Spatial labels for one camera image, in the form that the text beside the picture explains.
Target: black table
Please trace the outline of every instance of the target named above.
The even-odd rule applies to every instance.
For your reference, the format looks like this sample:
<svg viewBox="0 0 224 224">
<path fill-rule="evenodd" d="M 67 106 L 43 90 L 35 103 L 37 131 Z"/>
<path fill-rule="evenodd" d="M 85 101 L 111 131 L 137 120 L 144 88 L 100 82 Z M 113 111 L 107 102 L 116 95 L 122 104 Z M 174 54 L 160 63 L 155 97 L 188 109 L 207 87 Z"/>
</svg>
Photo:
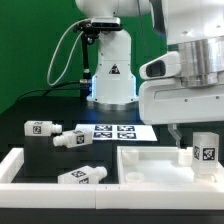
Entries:
<svg viewBox="0 0 224 224">
<path fill-rule="evenodd" d="M 0 116 L 0 160 L 13 147 L 24 148 L 24 165 L 14 183 L 56 183 L 57 176 L 84 165 L 105 166 L 108 176 L 101 183 L 118 183 L 116 149 L 118 145 L 174 146 L 166 125 L 154 126 L 157 142 L 94 141 L 94 144 L 67 150 L 55 149 L 51 137 L 25 137 L 27 120 L 53 121 L 72 130 L 76 124 L 142 124 L 138 109 L 102 111 L 88 108 L 79 98 L 28 97 L 15 103 Z M 224 160 L 224 123 L 180 125 L 186 145 L 192 133 L 211 131 L 220 135 L 220 162 Z M 194 210 L 94 210 L 94 209 L 0 209 L 1 223 L 224 223 L 224 211 Z"/>
</svg>

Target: black cable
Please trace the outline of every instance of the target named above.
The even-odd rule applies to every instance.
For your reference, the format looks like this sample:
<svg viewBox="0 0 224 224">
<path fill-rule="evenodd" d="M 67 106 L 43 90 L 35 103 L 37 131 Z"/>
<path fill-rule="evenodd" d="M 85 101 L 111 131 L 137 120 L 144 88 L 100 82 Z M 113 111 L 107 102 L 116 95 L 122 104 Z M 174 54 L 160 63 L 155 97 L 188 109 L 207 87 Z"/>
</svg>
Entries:
<svg viewBox="0 0 224 224">
<path fill-rule="evenodd" d="M 139 0 L 137 0 L 137 4 L 138 4 L 138 13 L 139 13 L 139 19 L 140 19 L 140 26 L 141 26 L 142 41 L 143 41 L 143 44 L 144 44 L 146 57 L 148 58 L 148 60 L 151 60 L 150 56 L 149 56 L 148 46 L 147 46 L 146 40 L 145 40 L 145 33 L 144 33 L 144 29 L 143 29 L 142 14 L 141 14 L 140 1 Z"/>
<path fill-rule="evenodd" d="M 69 88 L 69 89 L 37 89 L 37 90 L 31 90 L 31 91 L 29 91 L 29 92 L 26 92 L 26 93 L 24 93 L 24 94 L 22 94 L 22 95 L 20 95 L 17 99 L 16 99 L 16 101 L 15 101 L 15 103 L 17 103 L 18 101 L 20 101 L 24 96 L 26 96 L 26 95 L 29 95 L 29 94 L 31 94 L 31 93 L 36 93 L 36 92 L 46 92 L 46 91 L 70 91 L 70 90 L 81 90 L 82 88 Z"/>
<path fill-rule="evenodd" d="M 64 82 L 58 85 L 53 86 L 51 89 L 46 90 L 45 93 L 42 96 L 47 96 L 51 91 L 53 91 L 54 89 L 63 87 L 63 86 L 68 86 L 68 85 L 73 85 L 73 84 L 80 84 L 80 81 L 75 80 L 75 81 L 70 81 L 70 82 Z"/>
</svg>

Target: warning label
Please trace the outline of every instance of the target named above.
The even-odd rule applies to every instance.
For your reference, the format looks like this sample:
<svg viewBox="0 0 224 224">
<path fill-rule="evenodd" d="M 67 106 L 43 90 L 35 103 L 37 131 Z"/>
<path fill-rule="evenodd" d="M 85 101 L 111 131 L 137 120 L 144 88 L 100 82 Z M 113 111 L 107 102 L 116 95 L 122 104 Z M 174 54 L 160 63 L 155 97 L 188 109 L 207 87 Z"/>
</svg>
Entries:
<svg viewBox="0 0 224 224">
<path fill-rule="evenodd" d="M 121 74 L 116 64 L 113 65 L 109 74 Z"/>
</svg>

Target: green backdrop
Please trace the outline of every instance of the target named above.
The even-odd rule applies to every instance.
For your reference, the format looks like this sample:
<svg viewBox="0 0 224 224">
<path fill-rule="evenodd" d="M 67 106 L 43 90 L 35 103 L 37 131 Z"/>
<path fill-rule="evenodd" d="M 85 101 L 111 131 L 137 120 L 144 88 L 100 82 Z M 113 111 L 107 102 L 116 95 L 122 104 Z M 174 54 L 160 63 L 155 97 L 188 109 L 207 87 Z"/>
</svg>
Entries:
<svg viewBox="0 0 224 224">
<path fill-rule="evenodd" d="M 0 0 L 0 113 L 11 106 L 24 92 L 49 88 L 47 70 L 55 47 L 64 31 L 85 16 L 78 11 L 74 0 Z M 124 28 L 132 36 L 132 72 L 141 84 L 138 70 L 148 60 L 166 51 L 165 41 L 151 27 L 151 16 L 143 16 L 145 39 L 150 58 L 142 41 L 140 21 L 121 18 Z M 52 79 L 62 71 L 77 34 L 70 33 L 57 57 Z M 97 44 L 90 46 L 90 66 L 94 73 L 97 63 Z M 80 43 L 65 78 L 81 78 L 82 53 Z M 78 92 L 63 93 L 78 95 Z"/>
</svg>

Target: cable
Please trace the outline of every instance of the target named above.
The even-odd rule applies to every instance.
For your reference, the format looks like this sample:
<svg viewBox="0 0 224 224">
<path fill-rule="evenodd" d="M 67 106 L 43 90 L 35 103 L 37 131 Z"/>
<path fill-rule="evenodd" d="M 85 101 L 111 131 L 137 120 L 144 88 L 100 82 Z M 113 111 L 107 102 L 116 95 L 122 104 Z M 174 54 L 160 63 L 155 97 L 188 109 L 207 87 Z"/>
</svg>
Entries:
<svg viewBox="0 0 224 224">
<path fill-rule="evenodd" d="M 26 92 L 22 95 L 20 95 L 15 103 L 17 103 L 18 101 L 20 101 L 24 96 L 29 95 L 31 93 L 36 93 L 36 92 L 46 92 L 46 91 L 70 91 L 70 90 L 81 90 L 82 88 L 68 88 L 68 89 L 37 89 L 37 90 L 31 90 L 29 92 Z"/>
<path fill-rule="evenodd" d="M 78 80 L 77 81 L 70 81 L 70 82 L 64 82 L 64 83 L 55 85 L 53 87 L 53 89 L 49 89 L 49 90 L 45 91 L 45 93 L 42 96 L 47 96 L 52 90 L 54 90 L 56 88 L 60 88 L 60 87 L 63 87 L 63 86 L 68 86 L 68 85 L 74 85 L 74 84 L 80 84 L 80 81 L 78 81 Z"/>
<path fill-rule="evenodd" d="M 140 1 L 139 0 L 137 0 L 137 4 L 138 4 L 138 13 L 139 13 L 141 34 L 142 34 L 142 40 L 143 40 L 143 44 L 144 44 L 144 48 L 145 48 L 145 53 L 146 53 L 147 58 L 150 60 L 148 46 L 147 46 L 146 41 L 145 41 L 145 33 L 144 33 L 144 29 L 143 29 L 142 14 L 141 14 Z"/>
<path fill-rule="evenodd" d="M 54 61 L 55 61 L 55 57 L 56 57 L 56 55 L 57 55 L 57 53 L 58 53 L 58 49 L 59 49 L 59 47 L 61 46 L 62 41 L 64 40 L 64 38 L 65 38 L 65 36 L 68 34 L 68 32 L 69 32 L 71 29 L 74 28 L 74 26 L 76 26 L 76 25 L 79 24 L 80 22 L 84 22 L 84 21 L 87 21 L 87 20 L 89 20 L 89 18 L 88 18 L 88 19 L 84 19 L 84 20 L 80 20 L 80 21 L 78 21 L 78 22 L 72 24 L 72 25 L 71 25 L 71 26 L 64 32 L 64 34 L 62 35 L 61 39 L 59 40 L 58 45 L 57 45 L 57 47 L 56 47 L 56 49 L 55 49 L 55 52 L 54 52 L 54 54 L 53 54 L 53 56 L 52 56 L 51 63 L 50 63 L 50 66 L 49 66 L 49 69 L 48 69 L 48 73 L 47 73 L 47 83 L 48 83 L 50 86 L 54 86 L 54 85 L 56 85 L 56 84 L 62 79 L 62 77 L 64 76 L 64 74 L 65 74 L 65 72 L 67 71 L 67 68 L 68 68 L 68 66 L 69 66 L 69 64 L 70 64 L 71 57 L 72 57 L 73 51 L 75 50 L 76 44 L 77 44 L 78 40 L 80 39 L 81 35 L 83 34 L 83 32 L 81 32 L 81 33 L 79 34 L 79 36 L 76 38 L 76 41 L 75 41 L 75 43 L 74 43 L 74 45 L 73 45 L 73 47 L 72 47 L 72 50 L 71 50 L 71 52 L 70 52 L 70 55 L 69 55 L 67 64 L 66 64 L 66 66 L 65 66 L 65 68 L 64 68 L 64 70 L 63 70 L 63 72 L 62 72 L 62 74 L 59 76 L 59 78 L 58 78 L 55 82 L 51 83 L 51 82 L 50 82 L 51 70 L 52 70 L 52 67 L 53 67 L 53 64 L 54 64 Z"/>
</svg>

